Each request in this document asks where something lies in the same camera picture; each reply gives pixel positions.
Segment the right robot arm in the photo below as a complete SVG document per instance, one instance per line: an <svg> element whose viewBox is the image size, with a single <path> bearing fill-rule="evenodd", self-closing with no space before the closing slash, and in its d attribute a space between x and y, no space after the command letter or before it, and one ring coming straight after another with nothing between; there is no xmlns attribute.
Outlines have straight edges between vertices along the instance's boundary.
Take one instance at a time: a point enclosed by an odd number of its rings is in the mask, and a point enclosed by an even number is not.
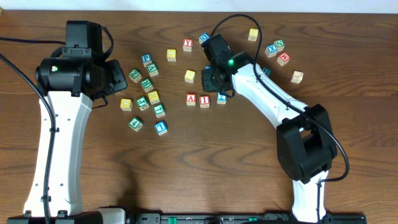
<svg viewBox="0 0 398 224"><path fill-rule="evenodd" d="M231 90L247 98L276 129L277 158L292 179L292 213L300 222L315 223L326 215L324 184L337 149L327 135L328 113L321 105L308 107L278 87L245 52L234 53L222 35L201 47L210 67L202 71L205 92Z"/></svg>

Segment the blue 2 block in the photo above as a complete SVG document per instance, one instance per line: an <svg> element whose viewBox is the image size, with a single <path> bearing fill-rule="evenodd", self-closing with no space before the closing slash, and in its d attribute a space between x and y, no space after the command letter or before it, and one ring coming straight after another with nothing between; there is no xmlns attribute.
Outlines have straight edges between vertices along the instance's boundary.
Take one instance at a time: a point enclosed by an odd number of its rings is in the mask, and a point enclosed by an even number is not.
<svg viewBox="0 0 398 224"><path fill-rule="evenodd" d="M217 103L219 105L225 105L227 102L228 97L223 95L221 92L217 93Z"/></svg>

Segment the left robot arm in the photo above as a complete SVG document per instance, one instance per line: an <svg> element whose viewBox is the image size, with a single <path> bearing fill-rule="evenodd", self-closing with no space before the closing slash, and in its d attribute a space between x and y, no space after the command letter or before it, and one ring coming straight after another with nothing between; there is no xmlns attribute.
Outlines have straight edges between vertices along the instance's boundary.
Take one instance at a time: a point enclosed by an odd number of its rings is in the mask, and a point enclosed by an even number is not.
<svg viewBox="0 0 398 224"><path fill-rule="evenodd" d="M86 124L99 98L127 88L111 50L103 48L105 26L68 21L66 40L45 58L32 82L40 98L41 129L34 180L22 215L9 223L127 223L119 207L83 210L80 169Z"/></svg>

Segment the red A block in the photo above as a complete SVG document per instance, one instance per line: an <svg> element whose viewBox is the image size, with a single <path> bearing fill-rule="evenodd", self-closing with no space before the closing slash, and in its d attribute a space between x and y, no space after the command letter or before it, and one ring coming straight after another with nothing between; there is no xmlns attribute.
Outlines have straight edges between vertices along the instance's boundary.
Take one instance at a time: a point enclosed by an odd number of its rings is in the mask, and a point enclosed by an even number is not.
<svg viewBox="0 0 398 224"><path fill-rule="evenodd" d="M195 106L197 102L197 96L194 93L187 93L186 104L187 106Z"/></svg>

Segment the red I block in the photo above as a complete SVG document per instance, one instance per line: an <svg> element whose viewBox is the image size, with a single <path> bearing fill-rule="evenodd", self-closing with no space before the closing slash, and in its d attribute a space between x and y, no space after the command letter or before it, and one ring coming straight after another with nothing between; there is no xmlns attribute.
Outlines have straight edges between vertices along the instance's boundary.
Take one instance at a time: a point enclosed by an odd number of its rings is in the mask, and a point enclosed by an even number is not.
<svg viewBox="0 0 398 224"><path fill-rule="evenodd" d="M210 107L210 97L208 95L200 96L200 108Z"/></svg>

